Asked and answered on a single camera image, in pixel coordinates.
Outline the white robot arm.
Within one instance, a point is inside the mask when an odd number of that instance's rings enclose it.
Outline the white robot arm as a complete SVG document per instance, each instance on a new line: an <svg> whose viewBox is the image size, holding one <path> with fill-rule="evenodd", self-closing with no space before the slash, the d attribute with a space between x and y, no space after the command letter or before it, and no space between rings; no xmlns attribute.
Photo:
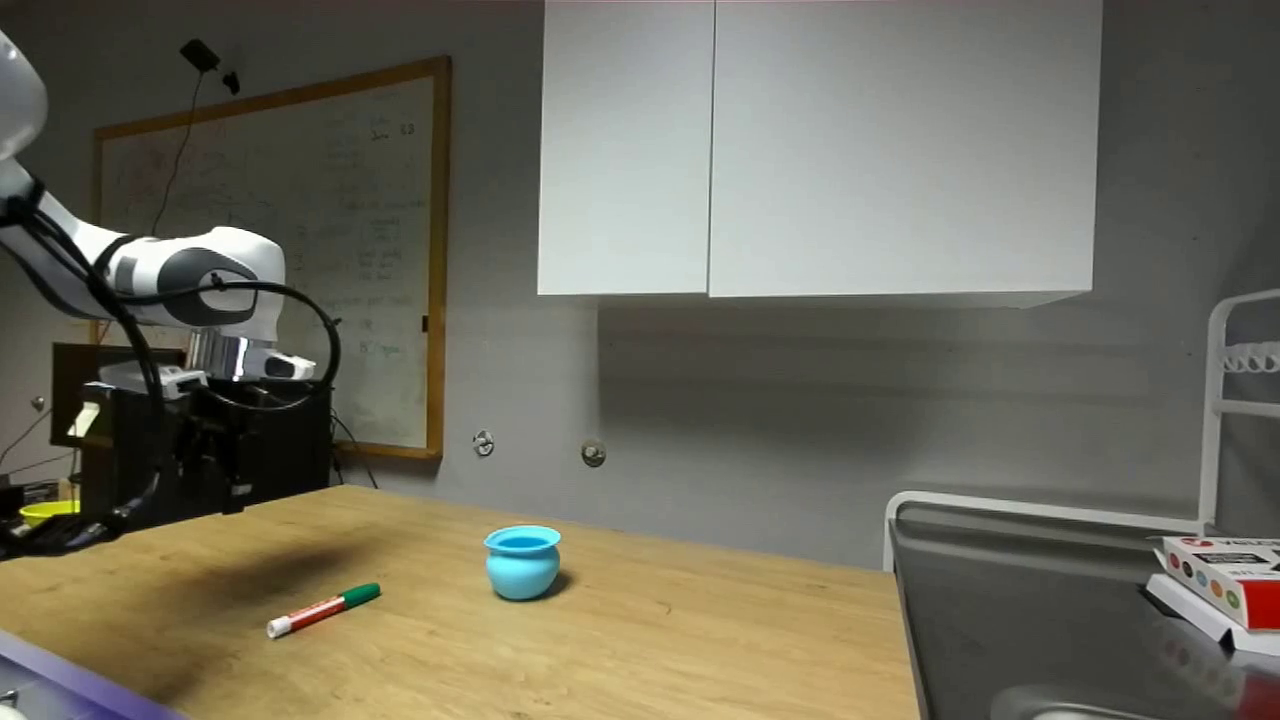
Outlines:
<svg viewBox="0 0 1280 720"><path fill-rule="evenodd" d="M312 380L314 362L275 348L283 249L236 224L197 236L118 231L67 211L23 164L47 87L0 30L0 252L36 292L78 319L197 329L197 367L212 380Z"/></svg>

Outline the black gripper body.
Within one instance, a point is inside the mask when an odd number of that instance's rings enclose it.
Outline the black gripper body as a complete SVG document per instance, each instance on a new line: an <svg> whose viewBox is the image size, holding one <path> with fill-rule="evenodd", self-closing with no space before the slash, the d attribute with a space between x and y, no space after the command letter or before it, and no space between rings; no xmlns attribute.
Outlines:
<svg viewBox="0 0 1280 720"><path fill-rule="evenodd" d="M267 339L249 336L225 336L225 333L199 333L197 336L197 362L212 380L312 380L314 362L307 357L288 357Z"/></svg>

